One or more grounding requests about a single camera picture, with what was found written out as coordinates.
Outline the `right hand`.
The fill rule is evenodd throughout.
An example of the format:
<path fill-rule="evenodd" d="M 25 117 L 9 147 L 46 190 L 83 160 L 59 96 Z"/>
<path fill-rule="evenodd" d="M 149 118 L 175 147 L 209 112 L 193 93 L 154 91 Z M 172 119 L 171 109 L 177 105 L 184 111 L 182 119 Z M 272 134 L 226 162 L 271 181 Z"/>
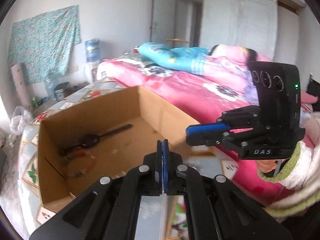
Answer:
<path fill-rule="evenodd" d="M 275 170 L 279 160 L 257 160 L 257 167 L 263 173 L 269 173 Z"/>

